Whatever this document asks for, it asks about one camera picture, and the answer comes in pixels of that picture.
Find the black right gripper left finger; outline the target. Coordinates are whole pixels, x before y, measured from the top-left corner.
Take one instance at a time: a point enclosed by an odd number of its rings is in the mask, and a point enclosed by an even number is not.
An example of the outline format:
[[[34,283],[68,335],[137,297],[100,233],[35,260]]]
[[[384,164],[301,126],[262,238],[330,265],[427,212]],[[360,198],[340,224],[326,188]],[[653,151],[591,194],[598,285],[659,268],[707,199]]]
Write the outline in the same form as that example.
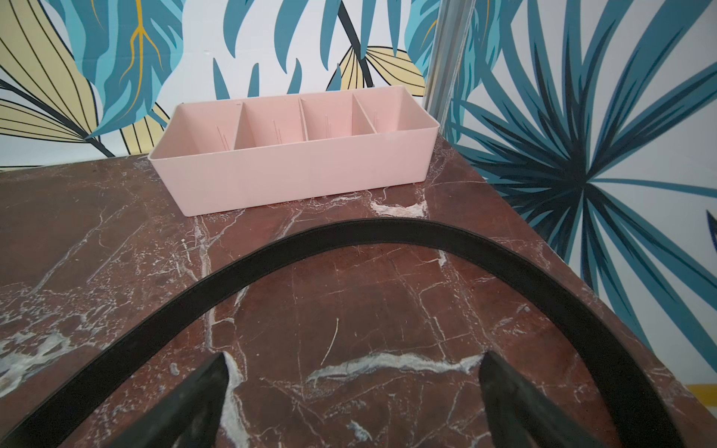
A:
[[[229,372],[216,354],[112,442],[111,447],[212,447]]]

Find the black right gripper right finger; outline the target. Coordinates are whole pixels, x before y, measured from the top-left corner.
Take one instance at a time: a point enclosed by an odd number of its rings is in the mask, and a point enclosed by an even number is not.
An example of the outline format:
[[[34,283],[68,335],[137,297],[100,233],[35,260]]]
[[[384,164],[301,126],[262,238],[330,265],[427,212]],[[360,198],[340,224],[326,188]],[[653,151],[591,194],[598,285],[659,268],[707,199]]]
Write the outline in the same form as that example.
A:
[[[497,353],[485,353],[478,378],[496,447],[603,446]]]

